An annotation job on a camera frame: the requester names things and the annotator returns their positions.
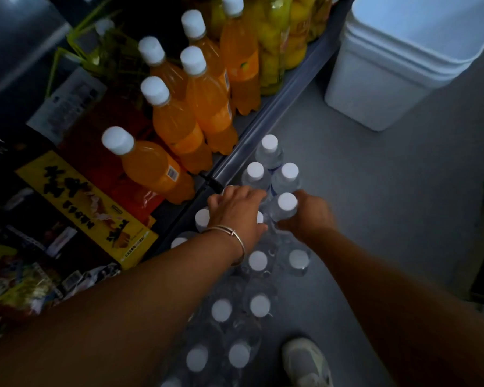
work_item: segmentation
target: sneaker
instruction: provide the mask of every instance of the sneaker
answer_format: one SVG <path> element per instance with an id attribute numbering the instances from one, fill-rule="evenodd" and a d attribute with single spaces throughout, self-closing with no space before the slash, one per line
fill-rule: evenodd
<path id="1" fill-rule="evenodd" d="M 296 338 L 281 348 L 283 367 L 295 387 L 333 387 L 328 362 L 308 338 Z"/>

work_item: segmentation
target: bracelet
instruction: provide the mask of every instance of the bracelet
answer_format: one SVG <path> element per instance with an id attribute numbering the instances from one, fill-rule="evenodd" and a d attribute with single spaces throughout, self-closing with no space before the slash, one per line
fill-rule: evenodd
<path id="1" fill-rule="evenodd" d="M 244 259 L 244 256 L 245 256 L 245 246 L 244 246 L 244 242 L 242 241 L 242 239 L 240 239 L 240 236 L 235 232 L 235 230 L 233 228 L 226 227 L 225 225 L 214 225 L 213 227 L 206 228 L 204 230 L 204 232 L 208 232 L 208 231 L 211 231 L 211 230 L 223 231 L 226 234 L 228 234 L 230 236 L 235 236 L 237 238 L 237 240 L 240 242 L 240 245 L 242 246 L 242 256 L 236 262 L 232 263 L 232 266 L 240 265 L 240 263 L 242 262 L 242 260 Z"/>

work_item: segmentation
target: stainless steel surface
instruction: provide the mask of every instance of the stainless steel surface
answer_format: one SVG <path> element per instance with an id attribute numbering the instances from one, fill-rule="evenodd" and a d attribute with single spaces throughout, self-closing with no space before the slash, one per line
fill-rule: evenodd
<path id="1" fill-rule="evenodd" d="M 341 0 L 336 6 L 324 34 L 310 44 L 303 63 L 285 73 L 282 89 L 274 96 L 262 98 L 262 107 L 249 116 L 237 116 L 233 122 L 239 133 L 239 143 L 226 157 L 215 156 L 218 164 L 211 174 L 222 186 L 228 185 L 239 172 L 244 162 L 252 154 L 260 140 L 273 128 L 285 111 L 333 56 L 339 47 L 341 32 L 346 14 L 353 0 Z"/>
<path id="2" fill-rule="evenodd" d="M 47 0 L 0 0 L 0 92 L 70 29 Z"/>

